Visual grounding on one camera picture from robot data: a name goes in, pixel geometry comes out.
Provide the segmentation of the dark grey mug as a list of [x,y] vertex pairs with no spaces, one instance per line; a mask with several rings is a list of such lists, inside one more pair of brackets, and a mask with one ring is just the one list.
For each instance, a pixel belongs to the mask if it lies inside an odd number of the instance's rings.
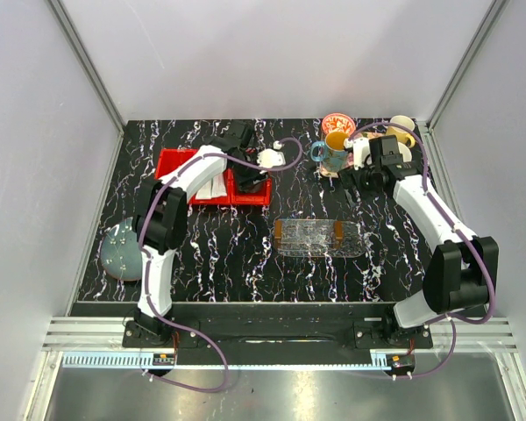
[[239,178],[236,180],[236,184],[238,187],[238,192],[240,194],[255,194],[258,193],[261,189],[264,183],[266,182],[266,178]]

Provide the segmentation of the white toothpaste tube red cap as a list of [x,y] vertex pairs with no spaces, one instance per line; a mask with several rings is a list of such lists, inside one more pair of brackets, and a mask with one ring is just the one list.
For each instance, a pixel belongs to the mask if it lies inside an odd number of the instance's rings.
[[226,180],[224,177],[224,173],[216,175],[211,180],[210,195],[212,199],[227,196]]

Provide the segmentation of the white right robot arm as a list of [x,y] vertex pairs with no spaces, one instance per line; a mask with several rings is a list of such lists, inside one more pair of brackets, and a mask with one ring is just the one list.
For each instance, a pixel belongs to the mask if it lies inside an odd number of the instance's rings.
[[403,346],[413,328],[443,318],[468,322],[464,310],[486,306],[480,319],[493,315],[499,247],[465,226],[434,190],[414,161],[406,161],[394,136],[356,138],[352,165],[339,173],[348,197],[374,193],[390,196],[416,224],[432,255],[422,288],[396,303],[381,326],[381,337],[392,347]]

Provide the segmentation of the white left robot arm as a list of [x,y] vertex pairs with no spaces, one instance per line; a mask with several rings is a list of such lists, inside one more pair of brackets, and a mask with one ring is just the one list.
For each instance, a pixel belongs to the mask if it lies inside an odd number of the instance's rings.
[[132,230],[142,260],[142,285],[133,322],[152,346],[164,346],[173,327],[164,320],[171,311],[174,256],[187,234],[188,205],[218,176],[224,177],[224,197],[231,203],[259,197],[267,187],[268,172],[262,153],[253,145],[252,124],[233,121],[229,127],[180,162],[173,171],[151,179],[139,191]]

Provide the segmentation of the red bin with toothpaste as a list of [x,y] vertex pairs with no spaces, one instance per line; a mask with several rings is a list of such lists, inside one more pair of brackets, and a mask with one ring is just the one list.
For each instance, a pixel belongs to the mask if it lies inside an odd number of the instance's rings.
[[[224,177],[226,177],[228,175],[228,171],[229,170],[225,170],[224,171]],[[201,201],[201,200],[196,200],[195,199],[195,195],[189,200],[189,203],[190,204],[215,204],[215,205],[229,205],[230,204],[230,199],[228,197],[228,193],[227,193],[227,196],[226,197],[220,197],[220,198],[216,198],[216,199],[210,199],[210,200],[204,200],[204,201]]]

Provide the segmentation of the white toothpaste tube dark cap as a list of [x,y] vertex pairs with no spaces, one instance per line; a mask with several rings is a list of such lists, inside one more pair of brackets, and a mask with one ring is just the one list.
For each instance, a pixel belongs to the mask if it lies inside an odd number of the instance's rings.
[[197,191],[197,193],[195,194],[195,199],[201,201],[210,200],[212,198],[211,191],[212,184],[211,182],[207,182]]

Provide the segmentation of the red bin with mug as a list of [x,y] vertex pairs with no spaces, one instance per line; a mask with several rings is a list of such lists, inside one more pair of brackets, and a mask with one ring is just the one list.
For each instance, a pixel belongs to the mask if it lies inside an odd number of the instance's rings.
[[225,177],[227,181],[227,193],[232,205],[268,206],[271,202],[272,179],[267,178],[259,185],[255,192],[245,193],[238,189],[234,174],[231,170]]

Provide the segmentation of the floral placemat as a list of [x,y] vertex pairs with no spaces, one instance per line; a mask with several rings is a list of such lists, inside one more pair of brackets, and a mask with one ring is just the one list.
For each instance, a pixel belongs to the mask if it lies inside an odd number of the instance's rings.
[[340,170],[354,166],[354,159],[357,159],[357,167],[364,163],[371,163],[368,140],[381,136],[383,133],[364,132],[357,138],[346,142],[349,139],[347,133],[330,132],[312,144],[309,156],[318,163],[323,176],[337,178]]

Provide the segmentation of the blue floral mug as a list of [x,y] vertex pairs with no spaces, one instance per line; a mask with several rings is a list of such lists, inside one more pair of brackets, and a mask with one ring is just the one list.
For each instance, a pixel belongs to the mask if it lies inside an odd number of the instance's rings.
[[314,142],[309,156],[330,173],[338,173],[345,167],[349,153],[345,150],[344,141],[350,135],[343,132],[331,132],[323,140]]

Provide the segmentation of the white cup on saucer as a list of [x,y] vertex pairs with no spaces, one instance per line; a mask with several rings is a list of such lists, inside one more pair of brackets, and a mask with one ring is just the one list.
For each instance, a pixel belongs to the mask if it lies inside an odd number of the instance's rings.
[[411,150],[403,143],[398,143],[399,153],[402,155],[402,160],[407,163],[413,160],[413,155]]

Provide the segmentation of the yellow mug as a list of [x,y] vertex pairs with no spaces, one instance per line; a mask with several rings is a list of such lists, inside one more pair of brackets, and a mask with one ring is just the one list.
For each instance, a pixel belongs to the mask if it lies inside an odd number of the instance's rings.
[[408,148],[413,148],[416,144],[413,132],[415,122],[412,118],[403,115],[396,115],[390,118],[390,125],[386,129],[387,136],[395,136],[397,141]]

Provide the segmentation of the red patterned bowl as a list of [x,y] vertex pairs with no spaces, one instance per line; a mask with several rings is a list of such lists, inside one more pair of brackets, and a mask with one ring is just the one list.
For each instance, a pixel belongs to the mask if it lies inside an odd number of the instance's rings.
[[355,121],[342,113],[331,113],[322,119],[322,132],[327,136],[331,132],[343,132],[351,135],[356,130]]

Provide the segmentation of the blue-grey ceramic plate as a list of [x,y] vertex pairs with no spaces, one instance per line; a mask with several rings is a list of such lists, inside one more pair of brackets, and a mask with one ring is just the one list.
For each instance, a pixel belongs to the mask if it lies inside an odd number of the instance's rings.
[[104,271],[122,282],[137,282],[142,276],[142,258],[132,218],[112,226],[100,246],[100,261]]

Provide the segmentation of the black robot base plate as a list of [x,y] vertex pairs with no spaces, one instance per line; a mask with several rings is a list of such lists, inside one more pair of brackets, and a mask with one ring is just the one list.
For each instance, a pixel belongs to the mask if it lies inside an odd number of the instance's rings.
[[218,345],[232,344],[332,344],[356,349],[427,350],[433,347],[430,331],[423,327],[407,330],[389,338],[381,330],[381,321],[341,318],[213,318],[185,319],[193,328],[175,330],[167,325],[152,333],[129,321],[124,328],[122,345],[127,348],[163,347],[196,348],[207,343],[200,333]]

